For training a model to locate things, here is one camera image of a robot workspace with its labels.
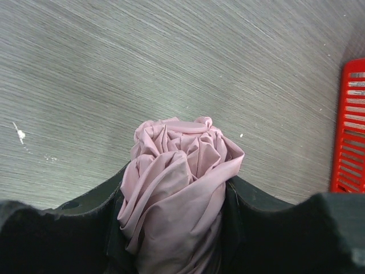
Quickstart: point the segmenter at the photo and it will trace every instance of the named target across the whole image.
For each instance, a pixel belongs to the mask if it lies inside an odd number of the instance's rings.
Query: gray table surface
[[[363,0],[2,0],[0,199],[56,207],[125,165],[142,121],[201,115],[255,186],[327,191],[364,19]]]

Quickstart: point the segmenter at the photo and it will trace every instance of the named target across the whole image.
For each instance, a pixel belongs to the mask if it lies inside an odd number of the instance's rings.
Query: folded cloth
[[[139,126],[118,215],[139,274],[219,273],[225,182],[244,152],[209,117]]]

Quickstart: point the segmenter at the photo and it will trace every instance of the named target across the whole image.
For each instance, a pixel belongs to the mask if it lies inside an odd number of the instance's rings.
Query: black object
[[[116,220],[123,173],[57,209],[0,203],[0,273],[135,274]],[[223,274],[365,273],[364,195],[293,206],[239,177],[226,186]]]

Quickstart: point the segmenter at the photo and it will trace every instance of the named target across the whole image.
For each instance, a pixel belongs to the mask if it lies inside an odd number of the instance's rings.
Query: white spot
[[[17,131],[17,134],[18,134],[18,137],[19,137],[19,140],[21,141],[22,144],[24,144],[23,142],[23,139],[25,138],[25,133],[22,131],[22,130],[19,130],[17,125],[13,122],[13,125]]]

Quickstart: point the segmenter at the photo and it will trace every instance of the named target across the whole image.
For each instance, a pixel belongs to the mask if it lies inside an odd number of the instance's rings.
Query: red plastic basket
[[[365,193],[365,59],[343,69],[337,119],[331,191]]]

